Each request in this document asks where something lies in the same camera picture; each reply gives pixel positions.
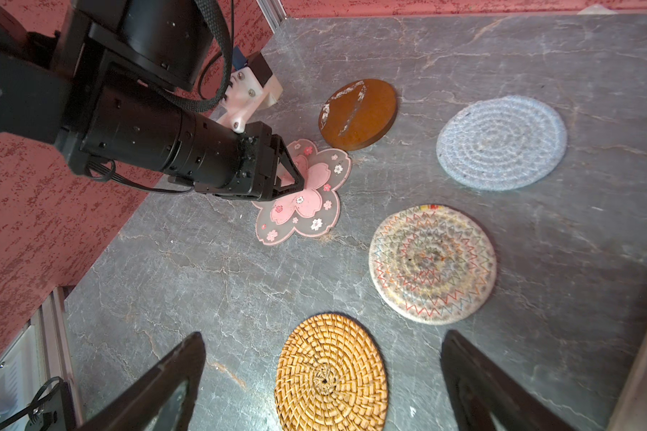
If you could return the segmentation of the multicolour woven round coaster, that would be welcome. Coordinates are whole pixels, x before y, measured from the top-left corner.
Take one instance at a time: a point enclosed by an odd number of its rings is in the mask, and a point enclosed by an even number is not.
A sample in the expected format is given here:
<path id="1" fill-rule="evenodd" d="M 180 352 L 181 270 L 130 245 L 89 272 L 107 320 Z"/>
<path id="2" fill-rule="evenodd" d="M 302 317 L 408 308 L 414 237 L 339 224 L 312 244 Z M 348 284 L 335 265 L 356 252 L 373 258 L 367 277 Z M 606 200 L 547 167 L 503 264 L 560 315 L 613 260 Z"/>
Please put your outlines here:
<path id="1" fill-rule="evenodd" d="M 468 215 L 439 205 L 386 217 L 372 238 L 368 267 L 389 307 L 436 326 L 477 312 L 498 276 L 497 255 L 486 232 Z"/>

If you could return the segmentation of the rattan round coaster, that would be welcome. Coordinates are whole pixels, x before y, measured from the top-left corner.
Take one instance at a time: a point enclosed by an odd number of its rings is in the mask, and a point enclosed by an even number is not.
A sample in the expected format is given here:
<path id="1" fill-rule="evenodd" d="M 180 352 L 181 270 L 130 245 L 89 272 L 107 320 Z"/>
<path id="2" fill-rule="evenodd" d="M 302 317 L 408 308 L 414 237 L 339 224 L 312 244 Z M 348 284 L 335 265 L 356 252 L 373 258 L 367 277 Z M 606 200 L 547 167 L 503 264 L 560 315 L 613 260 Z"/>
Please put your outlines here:
<path id="1" fill-rule="evenodd" d="M 312 316 L 288 336 L 274 395 L 284 430 L 382 430 L 389 402 L 379 350 L 340 314 Z"/>

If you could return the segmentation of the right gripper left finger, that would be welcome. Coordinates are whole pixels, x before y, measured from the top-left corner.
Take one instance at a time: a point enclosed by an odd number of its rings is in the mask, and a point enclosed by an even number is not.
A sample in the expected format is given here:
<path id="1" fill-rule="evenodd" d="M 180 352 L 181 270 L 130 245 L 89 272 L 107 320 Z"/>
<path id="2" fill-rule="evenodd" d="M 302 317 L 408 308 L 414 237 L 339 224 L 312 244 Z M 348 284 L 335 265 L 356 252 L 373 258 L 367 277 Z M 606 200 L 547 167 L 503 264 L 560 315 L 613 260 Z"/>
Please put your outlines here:
<path id="1" fill-rule="evenodd" d="M 187 430 L 206 364 L 200 332 L 192 332 L 82 430 Z"/>

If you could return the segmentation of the pink flower coaster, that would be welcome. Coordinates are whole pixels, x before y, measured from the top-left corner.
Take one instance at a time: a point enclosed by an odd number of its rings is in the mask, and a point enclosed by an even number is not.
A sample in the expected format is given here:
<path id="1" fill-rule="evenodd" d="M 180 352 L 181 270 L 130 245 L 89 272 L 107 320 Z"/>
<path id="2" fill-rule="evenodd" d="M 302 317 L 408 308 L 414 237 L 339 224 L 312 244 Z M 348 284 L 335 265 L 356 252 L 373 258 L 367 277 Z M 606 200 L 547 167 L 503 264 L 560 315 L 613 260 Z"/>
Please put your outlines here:
<path id="1" fill-rule="evenodd" d="M 300 192 L 269 202 L 256 202 L 256 235 L 267 246 L 285 242 L 294 233 L 315 238 L 338 222 L 341 200 L 338 190 L 350 176 L 352 161 L 335 148 L 320 150 L 307 139 L 290 143 L 287 151 L 305 179 Z"/>

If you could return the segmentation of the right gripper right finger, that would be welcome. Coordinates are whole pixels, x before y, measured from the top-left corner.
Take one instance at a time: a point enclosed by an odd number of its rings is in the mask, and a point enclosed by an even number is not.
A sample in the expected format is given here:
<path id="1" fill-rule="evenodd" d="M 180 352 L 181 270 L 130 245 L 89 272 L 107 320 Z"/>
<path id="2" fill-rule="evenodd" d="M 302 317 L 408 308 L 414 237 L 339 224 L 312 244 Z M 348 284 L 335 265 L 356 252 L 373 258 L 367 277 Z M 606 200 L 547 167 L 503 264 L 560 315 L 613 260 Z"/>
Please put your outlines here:
<path id="1" fill-rule="evenodd" d="M 445 334 L 440 365 L 460 430 L 571 430 L 457 330 Z"/>

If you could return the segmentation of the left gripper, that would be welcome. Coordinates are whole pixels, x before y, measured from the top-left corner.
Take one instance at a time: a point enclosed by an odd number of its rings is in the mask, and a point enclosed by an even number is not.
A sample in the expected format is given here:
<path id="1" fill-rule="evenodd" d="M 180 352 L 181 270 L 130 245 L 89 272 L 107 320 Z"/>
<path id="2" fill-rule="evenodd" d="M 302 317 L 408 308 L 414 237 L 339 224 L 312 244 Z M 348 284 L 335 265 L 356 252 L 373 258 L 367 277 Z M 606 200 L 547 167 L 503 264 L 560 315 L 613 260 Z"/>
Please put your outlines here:
<path id="1" fill-rule="evenodd" d="M 163 173 L 225 199 L 270 201 L 305 188 L 303 174 L 271 127 L 257 121 L 236 133 L 199 114 L 181 116 Z M 285 173 L 291 183 L 284 183 Z"/>

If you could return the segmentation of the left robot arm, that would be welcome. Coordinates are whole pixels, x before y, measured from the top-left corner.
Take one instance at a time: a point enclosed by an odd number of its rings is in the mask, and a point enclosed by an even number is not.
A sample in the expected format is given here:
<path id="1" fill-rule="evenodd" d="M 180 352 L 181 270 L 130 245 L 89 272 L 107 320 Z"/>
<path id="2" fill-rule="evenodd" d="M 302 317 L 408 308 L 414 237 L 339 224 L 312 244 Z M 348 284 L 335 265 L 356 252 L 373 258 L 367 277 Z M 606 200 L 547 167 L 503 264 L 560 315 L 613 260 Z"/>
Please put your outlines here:
<path id="1" fill-rule="evenodd" d="M 234 23 L 216 1 L 75 1 L 53 36 L 0 6 L 0 133 L 53 145 L 93 181 L 119 163 L 171 192 L 271 201 L 305 188 L 282 138 L 207 117 L 237 88 Z"/>

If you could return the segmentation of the grey woven round coaster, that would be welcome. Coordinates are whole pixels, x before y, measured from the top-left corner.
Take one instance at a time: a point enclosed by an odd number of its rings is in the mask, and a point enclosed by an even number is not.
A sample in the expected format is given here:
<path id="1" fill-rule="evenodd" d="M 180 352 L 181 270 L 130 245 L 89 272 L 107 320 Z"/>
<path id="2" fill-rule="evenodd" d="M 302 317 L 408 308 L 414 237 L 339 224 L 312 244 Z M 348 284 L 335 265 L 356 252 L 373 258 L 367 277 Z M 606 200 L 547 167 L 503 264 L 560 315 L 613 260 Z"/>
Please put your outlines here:
<path id="1" fill-rule="evenodd" d="M 444 171 L 467 187 L 508 191 L 549 175 L 567 144 L 568 131 L 555 109 L 508 95 L 459 111 L 438 135 L 436 156 Z"/>

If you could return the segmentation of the dark amber round coaster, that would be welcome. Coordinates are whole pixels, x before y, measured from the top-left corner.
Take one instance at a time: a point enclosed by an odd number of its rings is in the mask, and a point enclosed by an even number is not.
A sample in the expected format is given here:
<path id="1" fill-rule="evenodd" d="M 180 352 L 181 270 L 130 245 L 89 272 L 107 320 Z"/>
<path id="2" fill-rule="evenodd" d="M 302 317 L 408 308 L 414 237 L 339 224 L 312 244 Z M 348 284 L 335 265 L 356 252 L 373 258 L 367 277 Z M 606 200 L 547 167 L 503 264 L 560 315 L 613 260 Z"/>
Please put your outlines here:
<path id="1" fill-rule="evenodd" d="M 386 81 L 361 79 L 341 87 L 319 114 L 319 131 L 331 147 L 357 151 L 379 141 L 399 111 L 397 91 Z"/>

